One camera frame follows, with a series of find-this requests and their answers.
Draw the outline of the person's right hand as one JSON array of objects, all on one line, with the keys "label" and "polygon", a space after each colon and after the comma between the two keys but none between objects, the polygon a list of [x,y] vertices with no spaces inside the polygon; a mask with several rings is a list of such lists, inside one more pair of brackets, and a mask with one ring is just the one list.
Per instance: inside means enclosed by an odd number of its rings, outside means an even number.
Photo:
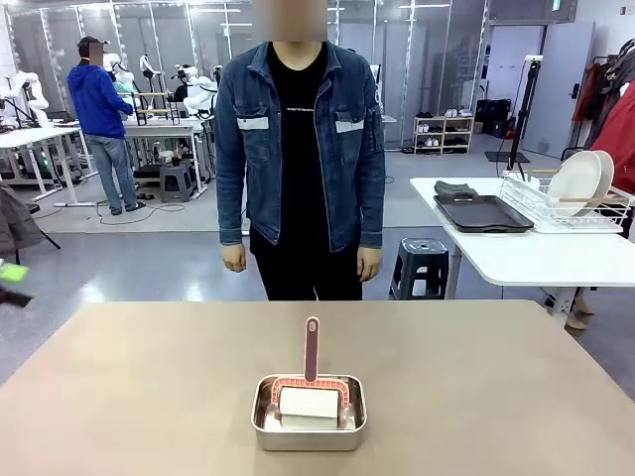
[{"label": "person's right hand", "polygon": [[242,243],[221,246],[222,263],[224,267],[233,273],[242,273],[246,270],[246,250]]}]

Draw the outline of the person's left hand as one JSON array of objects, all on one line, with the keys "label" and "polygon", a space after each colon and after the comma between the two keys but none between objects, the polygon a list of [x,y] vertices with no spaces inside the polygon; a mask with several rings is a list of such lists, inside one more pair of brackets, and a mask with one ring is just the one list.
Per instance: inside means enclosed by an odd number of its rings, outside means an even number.
[{"label": "person's left hand", "polygon": [[382,250],[359,247],[357,251],[357,275],[361,283],[377,276],[381,266]]}]

